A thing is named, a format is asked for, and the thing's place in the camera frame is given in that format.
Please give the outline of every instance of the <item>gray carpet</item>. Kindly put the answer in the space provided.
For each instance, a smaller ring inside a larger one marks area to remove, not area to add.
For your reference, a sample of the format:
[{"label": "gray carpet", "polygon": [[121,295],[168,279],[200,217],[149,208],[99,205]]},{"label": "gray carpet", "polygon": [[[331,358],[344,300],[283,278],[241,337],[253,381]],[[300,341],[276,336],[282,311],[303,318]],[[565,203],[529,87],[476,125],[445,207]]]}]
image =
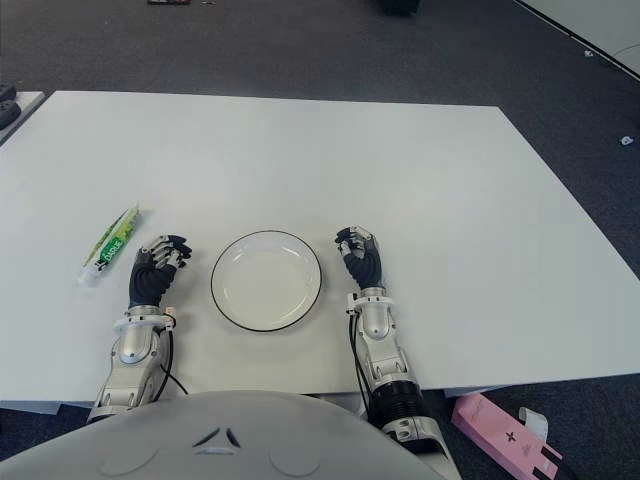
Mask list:
[{"label": "gray carpet", "polygon": [[[1,78],[22,90],[497,105],[640,274],[640,83],[510,0],[423,0],[413,18],[370,0],[0,1]],[[545,413],[584,478],[640,478],[639,376],[489,396]],[[441,393],[428,398],[465,479],[510,478],[447,422]],[[84,416],[1,411],[0,458]]]}]

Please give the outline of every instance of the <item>white plate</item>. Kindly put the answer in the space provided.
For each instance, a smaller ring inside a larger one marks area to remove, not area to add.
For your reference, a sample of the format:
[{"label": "white plate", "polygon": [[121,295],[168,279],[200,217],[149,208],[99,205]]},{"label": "white plate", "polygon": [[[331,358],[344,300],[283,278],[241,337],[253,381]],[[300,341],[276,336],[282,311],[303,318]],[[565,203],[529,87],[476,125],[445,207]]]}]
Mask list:
[{"label": "white plate", "polygon": [[300,320],[320,293],[322,273],[313,250],[285,232],[256,232],[222,252],[211,274],[218,309],[236,325],[259,332]]}]

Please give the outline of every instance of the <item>pink box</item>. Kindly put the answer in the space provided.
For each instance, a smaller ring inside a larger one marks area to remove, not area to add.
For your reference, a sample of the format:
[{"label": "pink box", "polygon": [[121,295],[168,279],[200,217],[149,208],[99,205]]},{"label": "pink box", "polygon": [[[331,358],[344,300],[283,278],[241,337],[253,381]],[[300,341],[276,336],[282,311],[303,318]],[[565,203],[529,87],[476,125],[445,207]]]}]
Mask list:
[{"label": "pink box", "polygon": [[518,480],[564,477],[562,455],[483,395],[459,398],[451,421]]}]

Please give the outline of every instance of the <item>green toothpaste tube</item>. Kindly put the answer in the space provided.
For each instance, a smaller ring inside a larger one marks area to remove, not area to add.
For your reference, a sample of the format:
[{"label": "green toothpaste tube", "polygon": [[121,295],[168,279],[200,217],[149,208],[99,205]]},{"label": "green toothpaste tube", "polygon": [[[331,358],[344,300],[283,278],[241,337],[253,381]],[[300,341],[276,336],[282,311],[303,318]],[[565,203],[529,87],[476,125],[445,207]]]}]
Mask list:
[{"label": "green toothpaste tube", "polygon": [[107,265],[113,260],[120,250],[124,248],[133,229],[135,228],[136,217],[138,216],[138,205],[131,207],[120,215],[115,222],[104,232],[102,238],[93,247],[89,258],[82,265],[82,271],[78,281],[83,285],[91,285]]}]

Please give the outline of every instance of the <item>white table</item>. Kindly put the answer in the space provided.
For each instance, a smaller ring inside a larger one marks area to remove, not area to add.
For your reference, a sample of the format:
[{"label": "white table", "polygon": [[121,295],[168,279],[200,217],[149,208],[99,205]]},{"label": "white table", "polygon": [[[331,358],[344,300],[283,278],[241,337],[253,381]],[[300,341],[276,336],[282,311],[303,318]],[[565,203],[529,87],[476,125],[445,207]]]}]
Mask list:
[{"label": "white table", "polygon": [[8,138],[22,123],[31,115],[31,113],[38,108],[38,106],[44,101],[43,92],[18,92],[16,95],[16,103],[20,107],[21,113],[13,123],[7,125],[0,130],[0,145],[4,142],[5,138]]},{"label": "white table", "polygon": [[[0,398],[93,400],[138,245],[186,236],[176,375],[193,392],[355,389],[334,233],[380,241],[423,388],[640,371],[640,283],[498,108],[58,92],[0,150]],[[104,228],[144,222],[96,289],[76,285]],[[323,269],[307,317],[274,333],[217,311],[212,267],[260,229]]]}]

